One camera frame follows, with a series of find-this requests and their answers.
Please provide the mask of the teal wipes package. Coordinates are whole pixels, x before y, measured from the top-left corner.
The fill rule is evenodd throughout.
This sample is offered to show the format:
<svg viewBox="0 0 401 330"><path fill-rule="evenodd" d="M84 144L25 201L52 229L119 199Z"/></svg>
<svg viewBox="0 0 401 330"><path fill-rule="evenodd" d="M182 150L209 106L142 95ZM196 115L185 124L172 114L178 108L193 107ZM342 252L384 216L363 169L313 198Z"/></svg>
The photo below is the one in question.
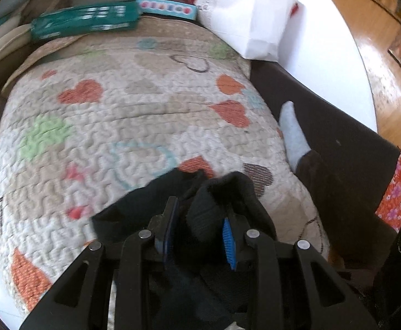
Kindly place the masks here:
<svg viewBox="0 0 401 330"><path fill-rule="evenodd" d="M69 7L34 19L31 37L33 40L52 40L93 32L130 30L136 28L140 15L134 1Z"/></svg>

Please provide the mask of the white sock foot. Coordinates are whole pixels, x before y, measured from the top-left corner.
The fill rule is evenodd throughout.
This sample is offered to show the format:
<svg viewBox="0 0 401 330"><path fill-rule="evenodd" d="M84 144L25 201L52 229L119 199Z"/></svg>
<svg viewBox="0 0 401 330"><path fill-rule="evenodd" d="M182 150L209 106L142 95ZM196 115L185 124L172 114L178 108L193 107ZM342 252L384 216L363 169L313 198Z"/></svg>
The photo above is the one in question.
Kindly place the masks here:
<svg viewBox="0 0 401 330"><path fill-rule="evenodd" d="M287 101L282 105L279 114L279 127L283 135L288 164L295 173L299 161L311 151L311 148L297 120L292 101Z"/></svg>

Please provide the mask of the dark brown trouser leg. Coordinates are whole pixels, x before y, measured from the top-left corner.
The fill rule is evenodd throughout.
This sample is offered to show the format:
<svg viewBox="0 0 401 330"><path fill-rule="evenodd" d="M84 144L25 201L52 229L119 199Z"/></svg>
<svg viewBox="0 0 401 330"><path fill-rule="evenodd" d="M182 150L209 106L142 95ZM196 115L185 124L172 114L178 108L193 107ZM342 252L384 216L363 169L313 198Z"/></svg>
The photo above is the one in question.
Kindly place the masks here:
<svg viewBox="0 0 401 330"><path fill-rule="evenodd" d="M369 287L389 255L396 231L348 192L316 151L301 157L294 173L311 195L331 248L344 261L341 274Z"/></svg>

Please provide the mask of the light blue shapes toy box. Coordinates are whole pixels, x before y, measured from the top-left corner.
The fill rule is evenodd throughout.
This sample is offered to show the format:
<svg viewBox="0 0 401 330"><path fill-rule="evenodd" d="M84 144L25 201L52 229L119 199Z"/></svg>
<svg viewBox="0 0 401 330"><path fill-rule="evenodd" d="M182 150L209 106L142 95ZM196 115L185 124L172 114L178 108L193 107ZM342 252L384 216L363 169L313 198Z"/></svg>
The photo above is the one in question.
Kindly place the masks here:
<svg viewBox="0 0 401 330"><path fill-rule="evenodd" d="M170 0L136 0L142 13L166 17L176 17L194 21L197 18L197 7L192 4Z"/></svg>

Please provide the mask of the white pillow with red print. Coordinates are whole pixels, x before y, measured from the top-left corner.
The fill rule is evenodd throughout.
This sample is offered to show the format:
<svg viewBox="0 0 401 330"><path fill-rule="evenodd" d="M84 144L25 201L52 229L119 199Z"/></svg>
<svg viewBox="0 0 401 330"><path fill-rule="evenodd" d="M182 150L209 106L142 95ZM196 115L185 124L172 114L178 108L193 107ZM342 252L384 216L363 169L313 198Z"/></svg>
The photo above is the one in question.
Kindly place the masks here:
<svg viewBox="0 0 401 330"><path fill-rule="evenodd" d="M298 0L189 0L200 24L247 60L276 62Z"/></svg>

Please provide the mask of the heart-patterned quilted bedspread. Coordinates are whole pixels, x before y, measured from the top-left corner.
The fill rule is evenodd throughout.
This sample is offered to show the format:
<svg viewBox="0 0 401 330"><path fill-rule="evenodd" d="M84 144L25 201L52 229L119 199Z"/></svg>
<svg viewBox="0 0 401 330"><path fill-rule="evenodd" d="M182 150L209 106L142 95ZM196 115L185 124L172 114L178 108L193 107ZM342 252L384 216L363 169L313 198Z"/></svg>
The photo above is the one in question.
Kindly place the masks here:
<svg viewBox="0 0 401 330"><path fill-rule="evenodd" d="M207 30L154 18L26 60L0 123L0 269L25 311L95 238L91 216L175 168L244 173L280 241L328 255L248 68Z"/></svg>

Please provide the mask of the black pants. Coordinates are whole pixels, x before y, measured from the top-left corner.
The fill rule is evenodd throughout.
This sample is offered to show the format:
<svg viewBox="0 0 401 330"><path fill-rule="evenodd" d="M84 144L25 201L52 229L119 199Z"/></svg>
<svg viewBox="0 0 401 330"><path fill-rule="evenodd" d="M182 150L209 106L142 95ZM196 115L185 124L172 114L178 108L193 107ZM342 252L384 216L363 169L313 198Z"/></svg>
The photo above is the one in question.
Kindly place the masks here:
<svg viewBox="0 0 401 330"><path fill-rule="evenodd" d="M272 238L276 229L256 196L251 179L239 171L210 179L203 170L177 168L125 194L92 217L104 244L124 241L179 201L172 230L172 256L154 273L150 293L153 329L225 329L236 313L248 312L255 278L233 270L226 259L223 225L231 211Z"/></svg>

